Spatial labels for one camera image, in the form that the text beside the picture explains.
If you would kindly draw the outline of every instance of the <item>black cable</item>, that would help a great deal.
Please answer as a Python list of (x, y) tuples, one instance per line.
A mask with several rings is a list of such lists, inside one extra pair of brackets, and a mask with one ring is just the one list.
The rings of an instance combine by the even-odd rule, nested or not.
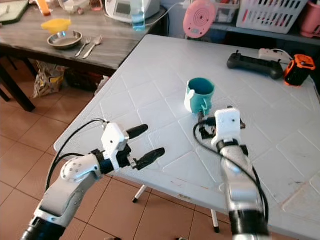
[[(164, 8), (165, 13), (168, 12), (168, 9), (165, 6), (161, 5), (161, 7)], [(167, 19), (168, 19), (167, 37), (169, 37), (169, 31), (170, 31), (170, 16), (169, 16), (169, 13), (167, 14)]]
[(64, 155), (62, 155), (61, 157), (59, 157), (56, 161), (56, 164), (52, 167), (52, 174), (54, 173), (56, 167), (58, 166), (58, 164), (61, 162), (62, 159), (66, 158), (66, 157), (70, 157), (70, 156), (76, 156), (76, 157), (83, 157), (84, 155), (83, 154), (80, 154), (80, 153), (75, 153), (75, 152), (72, 152), (72, 153), (66, 153)]
[(170, 16), (168, 14), (168, 36), (169, 37), (169, 33), (170, 33)]
[(64, 144), (62, 145), (62, 147), (60, 148), (60, 150), (58, 151), (58, 153), (55, 155), (55, 158), (54, 160), (52, 161), (51, 163), (51, 166), (49, 168), (49, 172), (48, 172), (48, 175), (46, 177), (46, 183), (45, 183), (45, 191), (48, 190), (49, 186), (50, 186), (50, 181), (51, 181), (51, 177), (52, 177), (52, 174), (57, 166), (57, 164), (59, 163), (58, 160), (59, 160), (59, 155), (61, 154), (62, 150), (65, 148), (65, 146), (67, 145), (67, 143), (70, 141), (70, 139), (76, 135), (79, 131), (81, 131), (83, 128), (85, 128), (86, 126), (92, 124), (92, 123), (95, 123), (95, 122), (102, 122), (102, 123), (107, 123), (104, 119), (102, 118), (96, 118), (96, 119), (93, 119), (89, 122), (87, 122), (86, 124), (82, 125), (81, 127), (79, 127), (77, 130), (75, 130), (68, 138), (67, 140), (64, 142)]
[[(260, 185), (260, 180), (259, 180), (259, 177), (257, 178), (257, 180), (255, 180), (243, 167), (241, 167), (239, 164), (237, 164), (236, 162), (234, 162), (233, 160), (231, 160), (230, 158), (228, 157), (225, 157), (223, 156), (222, 154), (220, 154), (219, 152), (213, 150), (211, 147), (208, 147), (206, 146), (205, 144), (203, 144), (197, 137), (197, 127), (199, 125), (203, 125), (203, 124), (206, 124), (206, 121), (201, 121), (201, 122), (198, 122), (196, 125), (194, 125), (193, 127), (193, 137), (194, 139), (196, 140), (196, 142), (198, 144), (200, 144), (203, 148), (207, 149), (208, 151), (218, 155), (218, 156), (221, 156), (222, 158), (228, 160), (229, 162), (231, 162), (233, 165), (235, 165), (237, 168), (239, 168), (254, 184), (255, 186), (258, 188), (258, 191), (259, 191), (259, 194), (261, 196), (261, 198), (263, 199), (263, 203), (264, 203), (264, 218), (265, 218), (265, 221), (266, 223), (268, 224), (268, 221), (269, 221), (269, 204), (268, 204), (268, 200), (267, 200), (267, 197), (266, 197), (266, 194), (264, 192), (264, 190), (261, 188), (261, 185)], [(253, 173), (258, 176), (256, 170), (253, 170)]]

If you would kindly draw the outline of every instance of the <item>white electric appliance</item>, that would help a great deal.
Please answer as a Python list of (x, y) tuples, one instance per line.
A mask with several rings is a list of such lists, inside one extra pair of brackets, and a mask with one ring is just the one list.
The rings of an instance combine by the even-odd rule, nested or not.
[[(145, 19), (160, 11), (160, 0), (143, 0)], [(132, 23), (130, 0), (105, 0), (105, 11), (110, 18)]]

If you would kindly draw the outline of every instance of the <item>yellow lid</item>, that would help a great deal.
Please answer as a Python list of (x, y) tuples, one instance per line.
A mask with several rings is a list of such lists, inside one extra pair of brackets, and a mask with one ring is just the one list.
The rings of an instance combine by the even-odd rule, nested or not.
[(41, 24), (42, 29), (49, 30), (51, 34), (67, 31), (71, 25), (70, 19), (56, 18)]

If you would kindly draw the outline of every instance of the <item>white power strip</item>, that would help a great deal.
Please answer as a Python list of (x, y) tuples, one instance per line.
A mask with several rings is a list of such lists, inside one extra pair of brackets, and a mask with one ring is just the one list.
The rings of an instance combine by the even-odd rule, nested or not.
[(282, 64), (289, 64), (291, 61), (289, 55), (286, 52), (265, 48), (261, 48), (259, 50), (259, 59), (275, 62), (278, 62), (280, 60), (280, 63)]

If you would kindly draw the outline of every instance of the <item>wooden table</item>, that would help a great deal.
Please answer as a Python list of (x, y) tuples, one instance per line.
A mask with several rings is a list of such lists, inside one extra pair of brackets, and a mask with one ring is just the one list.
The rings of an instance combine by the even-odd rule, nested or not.
[[(148, 19), (152, 23), (165, 13), (160, 12)], [(81, 32), (84, 41), (102, 35), (102, 45), (98, 46), (87, 59), (74, 58), (79, 47), (70, 50), (56, 50), (48, 45), (47, 39), (51, 35), (41, 28), (41, 24), (51, 19), (71, 19), (69, 30)], [(56, 8), (51, 16), (44, 17), (36, 6), (31, 6), (23, 15), (20, 22), (4, 25), (0, 29), (0, 54), (23, 57), (57, 64), (83, 71), (112, 76), (131, 51), (146, 34), (165, 35), (167, 18), (164, 17), (157, 24), (146, 27), (145, 31), (134, 31), (127, 23), (113, 20), (104, 16), (102, 11), (86, 11), (84, 15), (70, 15), (61, 8)], [(31, 112), (35, 107), (18, 85), (0, 65), (2, 84), (17, 99), (20, 105)]]

